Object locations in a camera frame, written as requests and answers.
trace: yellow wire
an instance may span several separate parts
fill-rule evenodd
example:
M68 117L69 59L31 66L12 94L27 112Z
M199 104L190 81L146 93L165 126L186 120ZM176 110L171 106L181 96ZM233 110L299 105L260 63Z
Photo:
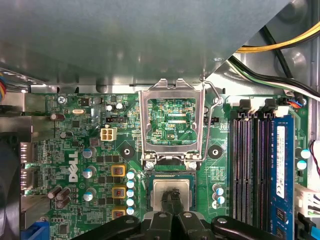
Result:
M242 53L242 54L249 54L249 53L260 53L260 52L278 49L278 48L285 47L285 46L288 46L291 44L295 44L301 40L304 40L304 39L312 36L313 34L317 33L318 31L320 31L320 22L318 22L316 25L314 25L308 31L304 32L303 34L301 34L291 40L280 42L280 43L273 44L273 45L267 45L267 46L240 47L238 49L238 51L236 51L236 52Z
M2 87L0 86L0 92L2 95L2 100L5 98L5 91L2 89Z

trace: red wire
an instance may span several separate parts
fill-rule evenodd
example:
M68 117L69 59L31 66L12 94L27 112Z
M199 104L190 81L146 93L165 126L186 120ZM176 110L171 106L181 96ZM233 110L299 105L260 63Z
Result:
M316 171L318 172L319 177L320 177L320 168L319 168L319 165L318 165L318 161L317 161L317 159L316 159L316 156L315 156L315 154L314 154L315 141L316 141L316 140L313 140L313 142L310 144L310 153L311 153L311 155L312 155L312 157L313 157L313 161L314 161L315 166L316 166Z

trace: label sticker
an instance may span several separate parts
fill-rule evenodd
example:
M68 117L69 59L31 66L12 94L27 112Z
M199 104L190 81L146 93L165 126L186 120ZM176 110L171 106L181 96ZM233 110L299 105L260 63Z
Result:
M285 137L286 127L276 127L276 194L285 198Z

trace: screw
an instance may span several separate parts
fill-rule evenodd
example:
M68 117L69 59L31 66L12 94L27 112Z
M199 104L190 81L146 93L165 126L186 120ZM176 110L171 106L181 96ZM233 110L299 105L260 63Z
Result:
M191 217L192 217L192 214L191 214L190 212L185 212L185 213L183 214L183 216L184 216L185 218L191 218Z
M197 169L197 163L196 163L195 161L190 161L190 162L188 163L188 167L189 167L189 169L191 169L191 170L196 170L196 169Z
M223 60L223 58L221 58L221 57L214 57L214 58L212 58L212 61L213 62L221 62Z
M220 106L220 105L222 105L222 104L224 103L224 99L221 98L221 100L220 100L220 102L219 102L219 98L215 97L215 98L213 99L213 103L214 103L214 104L219 103L218 106Z
M154 169L154 167L155 167L155 164L154 164L153 161L147 161L146 164L145 164L145 168L147 170L152 170L152 169Z
M65 104L67 102L67 99L64 96L58 96L58 104Z
M225 218L223 218L223 217L220 217L220 218L218 218L218 223L226 224L227 220Z
M125 221L126 224L133 224L135 221L133 219L128 219Z

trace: black ram slot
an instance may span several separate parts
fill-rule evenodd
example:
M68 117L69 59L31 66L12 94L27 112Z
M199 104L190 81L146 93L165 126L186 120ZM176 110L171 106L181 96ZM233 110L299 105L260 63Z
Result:
M253 120L234 119L230 132L232 217L252 224Z

